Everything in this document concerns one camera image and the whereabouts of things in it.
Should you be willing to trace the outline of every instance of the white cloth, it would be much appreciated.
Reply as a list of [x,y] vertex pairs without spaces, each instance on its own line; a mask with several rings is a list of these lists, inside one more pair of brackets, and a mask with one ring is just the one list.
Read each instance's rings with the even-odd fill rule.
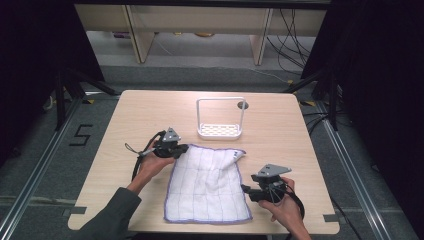
[[173,223],[231,224],[252,219],[237,160],[245,151],[189,145],[176,160],[165,200],[165,220]]

